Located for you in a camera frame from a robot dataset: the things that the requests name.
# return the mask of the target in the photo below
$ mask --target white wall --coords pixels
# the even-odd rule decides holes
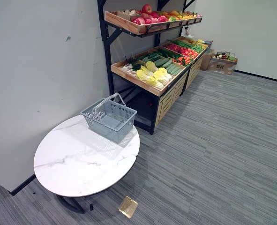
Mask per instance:
[[[192,35],[236,53],[237,70],[277,79],[277,0],[197,0],[195,11],[204,19]]]
[[[156,0],[108,0],[104,9],[146,3],[157,7]],[[164,9],[182,7],[172,0]],[[112,62],[153,44],[154,37],[122,33]],[[0,185],[12,191],[29,178],[47,132],[108,94],[96,0],[0,1]]]

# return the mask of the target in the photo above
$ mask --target yellow fruit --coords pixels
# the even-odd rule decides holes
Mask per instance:
[[[175,10],[173,10],[170,14],[171,15],[175,15],[175,16],[179,16],[179,13],[177,11],[175,11]]]

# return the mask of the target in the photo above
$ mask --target baseboard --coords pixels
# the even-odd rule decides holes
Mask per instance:
[[[252,74],[252,73],[248,73],[248,72],[244,72],[244,71],[240,71],[240,70],[236,70],[236,69],[234,71],[238,72],[238,73],[242,73],[242,74],[247,74],[247,75],[252,75],[252,76],[265,78],[265,79],[272,80],[272,81],[277,81],[277,79],[274,79],[274,78],[270,78],[270,77],[266,77],[266,76],[260,76],[260,75],[257,75],[257,74]]]
[[[35,174],[30,176],[27,180],[25,180],[21,185],[19,185],[16,189],[14,189],[13,191],[9,191],[9,193],[14,196],[16,195],[18,192],[20,192],[25,186],[27,186],[31,181],[33,181],[36,178]]]

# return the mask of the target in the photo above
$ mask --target marble tabletop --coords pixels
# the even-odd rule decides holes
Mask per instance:
[[[139,135],[132,131],[116,144],[88,129],[82,115],[51,130],[34,156],[34,172],[49,191],[68,197],[92,195],[119,181],[139,151]]]

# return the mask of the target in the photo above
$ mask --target metal shelf frame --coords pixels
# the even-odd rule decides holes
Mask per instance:
[[[190,0],[187,3],[187,0],[184,1],[184,5],[183,5],[183,11],[185,11],[185,9],[191,5],[195,0]],[[162,11],[162,8],[169,2],[169,0],[158,0],[157,2],[157,11]],[[168,30],[173,30],[173,29],[179,29],[179,37],[181,36],[181,32],[182,32],[182,28],[183,26],[187,26],[187,25],[182,25],[182,23],[180,23],[179,26],[177,27],[172,27],[170,28],[169,26],[167,26],[167,28],[165,30],[159,30],[159,31],[155,31],[155,32],[149,32],[150,27],[153,27],[152,25],[150,25],[150,27],[148,28],[146,34],[142,34],[142,35],[136,35],[134,33],[131,33],[130,31],[123,29],[119,26],[116,26],[115,24],[112,24],[110,22],[107,22],[104,20],[104,4],[106,3],[106,0],[97,0],[97,6],[98,6],[98,12],[99,12],[99,20],[100,20],[100,29],[101,29],[101,37],[102,37],[102,41],[104,43],[104,51],[105,51],[105,59],[106,59],[106,68],[107,68],[107,76],[108,76],[108,83],[109,83],[109,92],[110,95],[112,95],[116,90],[114,89],[114,83],[113,83],[113,75],[114,73],[111,72],[111,52],[110,52],[110,45],[112,44],[112,42],[122,33],[127,33],[133,37],[147,37],[150,35],[155,35],[155,41],[154,41],[154,47],[158,46],[160,44],[160,33],[162,32],[166,32]],[[109,36],[109,32],[108,32],[108,26],[114,27],[116,28],[115,31]],[[189,73],[190,70],[190,66],[187,67],[180,75],[178,75],[177,79],[175,79],[175,81],[167,88],[166,92],[173,87],[173,85],[182,77],[184,76],[186,73]],[[123,90],[117,91],[119,93],[126,93],[123,96],[123,99],[125,100],[127,97],[130,96],[130,94],[132,94],[135,90],[139,90],[139,93],[141,91],[143,91],[144,93],[150,95],[150,99],[153,99],[153,112],[151,115],[151,125],[148,126],[140,121],[134,121],[134,125],[148,131],[151,135],[154,133],[155,130],[155,122],[156,122],[156,117],[157,117],[157,112],[158,112],[158,107],[159,107],[159,100],[160,97],[156,96],[146,90],[144,90],[143,88],[139,87],[138,85],[122,78],[124,81],[126,81],[127,83],[129,83],[131,86],[127,87]],[[139,98],[139,93],[132,97],[131,99],[129,99],[128,101],[126,101],[126,104],[130,104],[133,101],[135,101],[137,98]]]

